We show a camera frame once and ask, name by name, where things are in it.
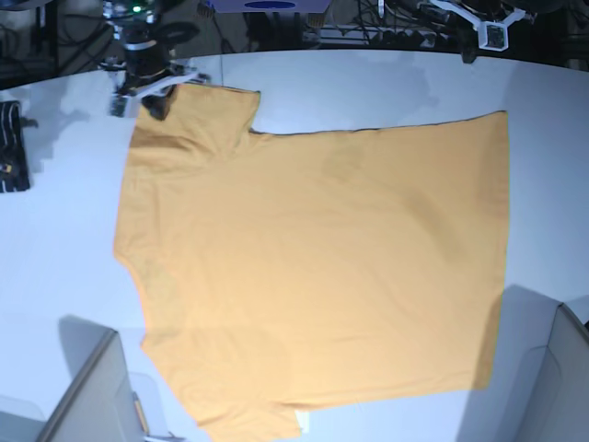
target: cable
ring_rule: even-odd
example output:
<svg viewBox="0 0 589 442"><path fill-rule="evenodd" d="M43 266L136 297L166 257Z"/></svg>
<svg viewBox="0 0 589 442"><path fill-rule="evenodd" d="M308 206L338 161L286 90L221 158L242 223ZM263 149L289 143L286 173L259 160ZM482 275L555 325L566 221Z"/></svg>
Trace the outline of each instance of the cable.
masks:
<svg viewBox="0 0 589 442"><path fill-rule="evenodd" d="M251 40L251 33L249 32L249 15L247 12L244 12L243 15L243 21L245 21L246 23L246 28L248 29L247 31L247 37L248 37L248 45L243 49L242 52L251 52L251 45L253 43L253 41Z"/></svg>
<svg viewBox="0 0 589 442"><path fill-rule="evenodd" d="M419 8L411 8L410 6L405 5L403 3L403 0L395 0L395 8L397 9L397 11L399 9L401 9L401 12L403 12L403 14L405 14L405 17L416 21L418 24L420 24L428 29L431 29L432 26L440 26L440 27L443 27L446 29L450 29L448 27L447 23L444 23L443 21L436 20L433 17L430 17L427 14L424 14L423 12L421 12L421 10Z"/></svg>
<svg viewBox="0 0 589 442"><path fill-rule="evenodd" d="M333 16L333 7L328 7L328 19L331 23L331 26L337 29L342 37L346 35L345 29L341 29L335 21L335 17Z"/></svg>
<svg viewBox="0 0 589 442"><path fill-rule="evenodd" d="M89 20L95 20L98 18L98 17L92 17L92 16L81 16L79 14L75 14L75 15L72 14L70 17L85 18L85 19L89 19ZM72 37L70 32L67 30L65 23L66 22L64 22L62 25L62 32L65 34L65 39L62 36L60 36L60 40L61 40L60 46L68 46L68 47L79 46L80 44L83 44L87 41L92 40L93 38L96 37L96 35L101 30L101 28L103 26L106 26L104 24L104 20L100 20L100 21L98 21L98 24L96 25L94 30L92 32L90 32L90 34L87 37L85 37L84 39L81 39L81 40L76 40L74 37Z"/></svg>
<svg viewBox="0 0 589 442"><path fill-rule="evenodd" d="M408 28L411 25L424 27L423 24L418 19L406 15L404 12L400 12L398 10L398 7L397 6L395 6L395 9L393 9L387 3L385 3L385 8L388 11L388 13L393 16L393 18L395 19L395 22L397 20L401 20L404 23L406 23L407 26L405 28ZM367 5L367 9L370 10L370 14L371 14L372 18L375 21L380 21L380 22L383 22L384 21L384 23L388 26L387 22L385 20L381 20L380 17L378 16L378 14L377 14L377 6L376 5ZM395 29L396 27L397 27L397 24L395 23L393 25L393 28Z"/></svg>
<svg viewBox="0 0 589 442"><path fill-rule="evenodd" d="M104 46L102 46L102 48L100 48L100 50L97 52L96 55L91 56L88 52L88 58L89 60L87 62L85 62L84 64L82 64L82 66L80 66L79 68L77 68L72 74L79 74L80 72L84 71L84 69L86 69L86 67L89 64L96 64L96 66L102 66L102 58L104 58L104 56L106 55L107 51L109 50L109 47L112 44L112 40L108 40L106 42L106 44ZM117 69L109 69L109 68L104 68L106 71L120 71L120 70L124 70L124 68L117 68Z"/></svg>
<svg viewBox="0 0 589 442"><path fill-rule="evenodd" d="M367 43L370 43L370 36L368 35L368 31L366 30L366 25L364 24L364 18L363 18L363 10L362 10L362 0L357 0L356 1L356 5L358 5L358 15L356 16L356 19L358 19L360 21L360 28L362 29L362 32L364 33L364 39L366 40Z"/></svg>
<svg viewBox="0 0 589 442"><path fill-rule="evenodd" d="M84 53L86 56L88 56L88 58L90 58L90 62L94 61L96 62L96 58L98 58L99 54L97 55L92 55L90 52L88 52L88 48L90 46L92 46L94 43L96 43L105 33L107 33L109 30L111 30L112 28L109 25L104 25L99 31L98 33L96 33L96 35L93 35L91 39L86 40L83 44L80 45L80 47L78 48L78 50L70 57L67 59L67 61L62 64L59 69L58 69L58 75L62 74L69 66L70 64L72 64L75 60L77 60L77 58ZM109 46L111 45L112 41L109 38L108 44Z"/></svg>
<svg viewBox="0 0 589 442"><path fill-rule="evenodd" d="M223 32L221 31L221 27L219 27L219 23L217 23L217 18L215 16L213 16L213 24L217 28L217 32L221 38L221 53L227 53L225 52L225 48L229 50L229 53L236 53L236 50L231 42L223 36Z"/></svg>
<svg viewBox="0 0 589 442"><path fill-rule="evenodd" d="M13 58L13 57L2 57L0 58L3 62L9 62L11 64L15 64L20 68L20 70L28 77L34 77L34 75L30 72L30 70L25 66L23 62L20 60Z"/></svg>
<svg viewBox="0 0 589 442"><path fill-rule="evenodd" d="M388 5L386 5L386 7L388 8L388 12L389 12L389 13L391 13L391 15L392 15L392 16L393 16L393 18L394 18L394 23L393 23L393 30L395 31L395 33L398 33L398 23L397 23L397 21L398 21L398 20L399 20L399 21L401 21L401 22L403 23L403 27L402 27L402 29L401 29L401 32L402 32L402 31L404 31L404 30L406 30L406 29L409 29L409 28L412 28L412 29L413 29L413 28L423 28L423 26L422 26L422 25L421 25L421 24L420 24L420 23L419 23L417 20L415 20L415 19L413 19L413 18L411 18L411 17L406 17L406 16L403 16L403 15L401 15L401 14L400 14L398 11L394 11L394 10L393 10L393 9L392 9L390 6L388 6ZM384 24L385 24L385 26L386 26L387 28L390 28L390 25L388 24L388 22L387 22L387 20L386 20L386 17L385 17L385 19L384 19L384 20L382 20L382 19L380 19L380 17L378 17L378 16L377 16L377 9L376 9L376 6L374 6L374 5L370 5L370 6L369 6L369 9L370 9L370 14L371 14L372 18L373 18L375 21L378 21L378 22L380 22L380 23L384 23ZM381 30L381 29L379 28L379 26L382 26L380 23L379 23L379 24L376 24L376 23L371 23L371 24L370 24L370 26L375 26L375 27L377 27L379 30Z"/></svg>
<svg viewBox="0 0 589 442"><path fill-rule="evenodd" d="M383 27L387 25L387 22L384 17L380 17L378 15L378 6L369 3L367 0L363 0L364 7L370 13L370 17L373 20L372 22L376 24L377 27Z"/></svg>

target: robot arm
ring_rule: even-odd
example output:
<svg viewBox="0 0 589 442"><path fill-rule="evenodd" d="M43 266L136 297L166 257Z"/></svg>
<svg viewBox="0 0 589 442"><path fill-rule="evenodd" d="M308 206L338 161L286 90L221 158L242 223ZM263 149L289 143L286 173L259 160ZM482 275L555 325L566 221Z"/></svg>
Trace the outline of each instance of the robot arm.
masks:
<svg viewBox="0 0 589 442"><path fill-rule="evenodd" d="M134 117L143 104L154 118L163 121L178 84L207 81L196 68L171 60L174 47L199 32L190 22L161 24L162 15L182 1L103 1L103 16L114 28L125 59L123 64L103 66L115 82L110 115Z"/></svg>

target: table surface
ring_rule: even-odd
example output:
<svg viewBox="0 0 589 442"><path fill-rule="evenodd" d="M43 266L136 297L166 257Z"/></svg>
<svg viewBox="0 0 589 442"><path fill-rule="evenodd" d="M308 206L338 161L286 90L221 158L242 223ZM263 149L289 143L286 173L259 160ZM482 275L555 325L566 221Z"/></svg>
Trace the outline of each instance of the table surface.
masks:
<svg viewBox="0 0 589 442"><path fill-rule="evenodd" d="M196 63L215 84L261 91L253 123L261 132L508 111L510 237L490 387L312 413L303 440L509 440L516 428L506 416L525 404L556 300L589 317L589 75L426 52L260 52ZM169 429L207 440L141 352L139 298L112 256L133 120L106 116L110 91L96 72L0 92L40 126L25 132L32 189L0 194L0 355L10 361L0 364L0 411L11 403L29 417L51 414L73 375L64 324L78 317L120 331L129 369L155 382Z"/></svg>

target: t-shirt sleeve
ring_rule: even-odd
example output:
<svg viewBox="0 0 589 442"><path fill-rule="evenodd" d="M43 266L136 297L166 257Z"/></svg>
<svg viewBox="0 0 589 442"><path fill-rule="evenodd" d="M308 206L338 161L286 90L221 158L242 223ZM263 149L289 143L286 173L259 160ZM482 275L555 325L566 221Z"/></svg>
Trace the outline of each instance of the t-shirt sleeve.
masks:
<svg viewBox="0 0 589 442"><path fill-rule="evenodd" d="M142 108L127 158L127 176L178 176L246 149L258 92L182 85L164 122Z"/></svg>

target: yellow t-shirt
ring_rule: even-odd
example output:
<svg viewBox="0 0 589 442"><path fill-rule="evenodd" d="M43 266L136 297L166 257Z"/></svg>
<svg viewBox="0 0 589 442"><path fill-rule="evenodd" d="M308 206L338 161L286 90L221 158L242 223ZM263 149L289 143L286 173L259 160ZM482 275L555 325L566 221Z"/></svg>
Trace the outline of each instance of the yellow t-shirt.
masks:
<svg viewBox="0 0 589 442"><path fill-rule="evenodd" d="M144 351L215 442L295 410L485 387L508 231L507 117L254 134L258 93L144 112L115 253Z"/></svg>

